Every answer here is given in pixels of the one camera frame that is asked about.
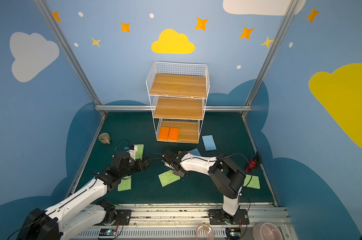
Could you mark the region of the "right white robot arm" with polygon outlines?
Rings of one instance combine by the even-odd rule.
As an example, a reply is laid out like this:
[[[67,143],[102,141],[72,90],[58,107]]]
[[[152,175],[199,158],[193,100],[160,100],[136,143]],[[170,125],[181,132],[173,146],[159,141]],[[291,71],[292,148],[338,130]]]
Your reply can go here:
[[[173,174],[180,177],[190,171],[208,175],[223,195],[221,214],[232,218],[238,213],[240,192],[246,174],[228,156],[201,157],[189,152],[180,152],[176,155],[166,150],[162,161],[165,166],[173,170]]]

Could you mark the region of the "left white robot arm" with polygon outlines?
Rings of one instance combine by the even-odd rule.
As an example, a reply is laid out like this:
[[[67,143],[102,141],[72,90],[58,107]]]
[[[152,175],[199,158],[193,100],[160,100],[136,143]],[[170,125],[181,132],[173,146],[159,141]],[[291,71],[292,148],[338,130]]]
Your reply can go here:
[[[84,208],[117,188],[125,177],[147,170],[151,161],[150,157],[134,159],[129,152],[115,154],[107,168],[73,195],[45,210],[31,211],[17,239],[69,240],[90,226],[111,221],[115,217],[113,204],[101,201],[90,210]]]

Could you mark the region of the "orange sponge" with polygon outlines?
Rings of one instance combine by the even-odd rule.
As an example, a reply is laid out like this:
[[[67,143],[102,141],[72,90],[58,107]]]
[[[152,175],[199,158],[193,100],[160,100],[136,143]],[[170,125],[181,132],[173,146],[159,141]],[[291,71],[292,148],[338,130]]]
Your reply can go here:
[[[177,142],[179,140],[180,128],[170,128],[168,141]]]
[[[158,141],[166,142],[169,139],[170,127],[160,127]]]

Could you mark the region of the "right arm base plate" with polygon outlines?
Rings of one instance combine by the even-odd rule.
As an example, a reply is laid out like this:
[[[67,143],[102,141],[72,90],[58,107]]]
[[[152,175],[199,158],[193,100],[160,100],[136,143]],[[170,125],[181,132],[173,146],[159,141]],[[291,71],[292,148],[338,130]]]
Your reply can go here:
[[[207,214],[211,225],[248,225],[250,223],[245,209],[239,209],[233,216],[223,209],[209,209]]]

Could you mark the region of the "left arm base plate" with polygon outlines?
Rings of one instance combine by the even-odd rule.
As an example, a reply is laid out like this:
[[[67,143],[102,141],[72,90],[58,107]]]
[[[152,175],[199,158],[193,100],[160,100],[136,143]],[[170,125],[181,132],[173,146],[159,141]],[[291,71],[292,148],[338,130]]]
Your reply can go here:
[[[124,226],[129,225],[131,219],[131,210],[109,210],[106,213],[102,225],[105,226],[117,226],[122,224]]]

